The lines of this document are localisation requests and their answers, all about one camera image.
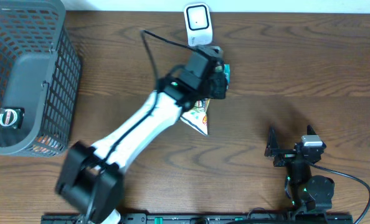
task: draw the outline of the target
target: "wood grain surface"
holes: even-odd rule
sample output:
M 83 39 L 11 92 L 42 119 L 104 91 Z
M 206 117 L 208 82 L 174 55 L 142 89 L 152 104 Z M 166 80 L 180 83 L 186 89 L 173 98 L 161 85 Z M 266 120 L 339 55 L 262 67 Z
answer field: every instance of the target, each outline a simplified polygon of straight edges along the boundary
M 292 147 L 312 124 L 328 146 L 319 165 L 370 185 L 370 15 L 213 13 L 212 23 L 232 73 L 227 98 L 210 103 L 210 136 L 182 122 L 160 134 L 128 171 L 124 206 L 152 213 L 290 206 L 285 169 L 263 156 L 269 125 Z M 115 130 L 153 89 L 141 29 L 186 43 L 181 13 L 68 12 L 66 27 L 84 57 L 71 144 Z M 149 41 L 161 75 L 187 62 L 186 50 Z M 63 159 L 0 156 L 0 223 L 75 212 L 54 194 Z M 366 189 L 313 174 L 334 179 L 332 211 L 357 219 Z

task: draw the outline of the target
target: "gray plastic basket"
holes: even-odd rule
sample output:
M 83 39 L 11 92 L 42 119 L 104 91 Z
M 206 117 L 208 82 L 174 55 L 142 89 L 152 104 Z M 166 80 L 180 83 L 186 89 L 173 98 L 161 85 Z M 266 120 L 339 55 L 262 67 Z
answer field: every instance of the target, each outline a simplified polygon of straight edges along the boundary
M 0 0 L 0 108 L 22 108 L 20 129 L 0 129 L 0 155 L 67 148 L 81 76 L 59 0 Z

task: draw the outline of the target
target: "snack bag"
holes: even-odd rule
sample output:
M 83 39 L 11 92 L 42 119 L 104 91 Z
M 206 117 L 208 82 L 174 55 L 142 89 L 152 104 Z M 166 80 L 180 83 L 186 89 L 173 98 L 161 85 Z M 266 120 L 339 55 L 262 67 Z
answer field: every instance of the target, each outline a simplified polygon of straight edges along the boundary
M 229 65 L 224 65 L 224 74 L 228 82 L 227 89 L 230 82 L 230 69 Z M 181 120 L 189 124 L 192 128 L 196 129 L 203 135 L 207 136 L 207 108 L 209 107 L 210 99 L 199 100 L 195 103 L 194 107 L 185 112 L 181 116 Z

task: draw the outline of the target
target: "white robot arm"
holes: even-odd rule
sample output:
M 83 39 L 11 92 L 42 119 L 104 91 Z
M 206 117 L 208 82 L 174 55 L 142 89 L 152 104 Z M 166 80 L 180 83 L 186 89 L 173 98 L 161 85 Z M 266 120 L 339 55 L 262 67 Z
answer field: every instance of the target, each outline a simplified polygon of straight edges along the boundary
M 158 80 L 145 104 L 116 131 L 91 147 L 71 147 L 55 191 L 94 223 L 116 223 L 116 205 L 124 195 L 124 176 L 131 163 L 162 131 L 197 100 L 224 99 L 227 80 L 218 47 L 197 46 L 187 65 L 175 66 Z M 174 77 L 174 71 L 180 70 Z
M 93 153 L 101 159 L 106 158 L 115 141 L 152 109 L 156 94 L 157 91 L 152 92 L 145 104 L 116 131 L 92 144 L 96 149 Z M 116 163 L 119 172 L 124 174 L 142 150 L 179 119 L 181 112 L 182 108 L 176 104 L 176 100 L 165 93 L 158 93 L 158 102 L 152 114 L 121 141 L 106 163 Z

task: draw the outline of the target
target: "white device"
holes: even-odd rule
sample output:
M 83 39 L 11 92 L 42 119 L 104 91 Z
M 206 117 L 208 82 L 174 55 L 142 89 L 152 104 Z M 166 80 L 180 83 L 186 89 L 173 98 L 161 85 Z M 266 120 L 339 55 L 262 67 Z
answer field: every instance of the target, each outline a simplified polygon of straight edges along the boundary
M 191 47 L 212 42 L 209 7 L 204 3 L 190 4 L 184 9 L 187 44 Z

